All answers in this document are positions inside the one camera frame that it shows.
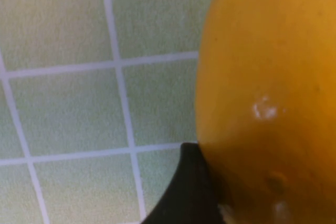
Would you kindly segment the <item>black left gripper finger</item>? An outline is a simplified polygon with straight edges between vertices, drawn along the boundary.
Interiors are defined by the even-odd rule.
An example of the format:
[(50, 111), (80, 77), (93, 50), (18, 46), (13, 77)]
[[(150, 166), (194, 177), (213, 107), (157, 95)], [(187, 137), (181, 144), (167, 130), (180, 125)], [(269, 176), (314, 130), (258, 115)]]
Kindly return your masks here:
[(224, 176), (215, 174), (196, 143), (182, 143), (175, 173), (144, 224), (231, 223), (220, 199), (229, 198)]

